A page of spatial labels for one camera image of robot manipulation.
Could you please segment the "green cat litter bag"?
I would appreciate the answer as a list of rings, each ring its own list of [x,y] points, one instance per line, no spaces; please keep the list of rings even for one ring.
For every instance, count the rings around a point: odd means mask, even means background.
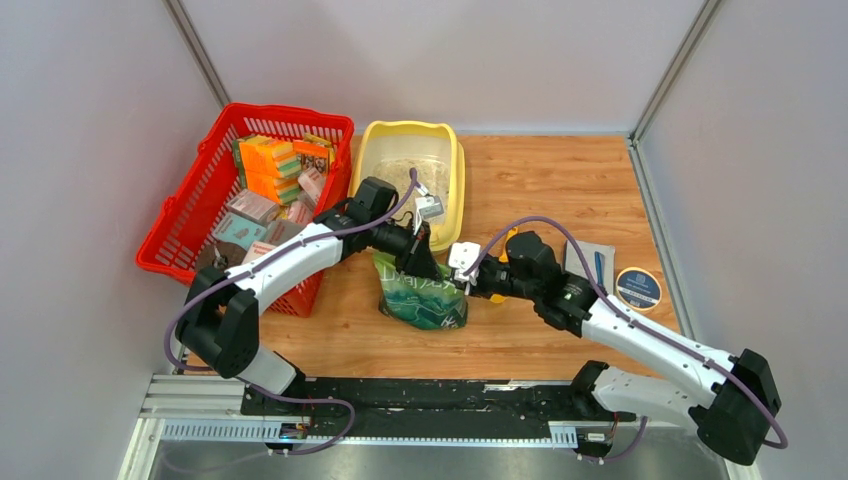
[[[385,253],[374,252],[372,260],[382,289],[378,310],[384,316],[425,331],[466,326],[466,297],[450,281],[402,274]]]

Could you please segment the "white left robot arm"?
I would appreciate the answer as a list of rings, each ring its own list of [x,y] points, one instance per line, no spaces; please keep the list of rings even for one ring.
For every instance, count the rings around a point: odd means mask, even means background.
[[[409,193],[376,177],[363,180],[353,197],[322,212],[294,238],[259,259],[226,271],[208,267],[196,274],[185,305],[168,327],[203,361],[203,369],[236,378],[267,394],[283,415],[304,405],[299,370],[260,343],[259,318],[283,294],[350,256],[372,248],[392,256],[398,272],[440,281],[429,246],[429,226],[403,227],[393,217]]]

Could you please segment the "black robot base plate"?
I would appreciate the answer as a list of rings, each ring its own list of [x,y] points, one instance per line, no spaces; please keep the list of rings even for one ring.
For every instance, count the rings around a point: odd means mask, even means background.
[[[609,427],[637,418],[604,410],[567,381],[318,377],[295,381],[285,394],[282,402],[248,387],[240,411],[308,420],[311,438],[350,424],[350,438],[389,440],[535,440],[555,421]]]

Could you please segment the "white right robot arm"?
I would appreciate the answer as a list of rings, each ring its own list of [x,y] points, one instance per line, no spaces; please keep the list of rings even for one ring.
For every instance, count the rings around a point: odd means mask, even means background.
[[[576,414],[593,419],[607,410],[671,423],[745,466],[768,445],[771,432],[778,434],[773,448],[786,447],[776,423],[782,401],[764,356],[712,348],[648,319],[587,275],[564,270],[533,231],[509,239],[506,253],[500,261],[478,244],[455,244],[448,254],[453,282],[473,297],[529,300],[554,329],[610,347],[657,374],[633,375],[589,361],[570,391]]]

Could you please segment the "yellow litter scoop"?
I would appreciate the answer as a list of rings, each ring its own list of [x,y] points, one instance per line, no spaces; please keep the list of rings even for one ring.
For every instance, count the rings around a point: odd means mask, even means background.
[[[503,240],[503,243],[502,243],[502,247],[501,247],[500,255],[498,256],[498,261],[499,261],[500,263],[502,263],[502,264],[507,264],[507,263],[508,263],[508,248],[507,248],[507,243],[508,243],[508,241],[509,241],[512,237],[516,236],[519,232],[520,232],[520,230],[519,230],[519,228],[518,228],[518,227],[513,227],[513,228],[511,228],[511,229],[510,229],[510,230],[506,233],[506,235],[505,235],[505,237],[504,237],[504,240]],[[506,297],[504,297],[504,296],[502,296],[502,295],[499,295],[499,294],[493,294],[493,295],[490,297],[490,301],[491,301],[492,303],[494,303],[494,304],[502,304],[502,303],[504,303],[506,300],[507,300],[507,298],[506,298]]]

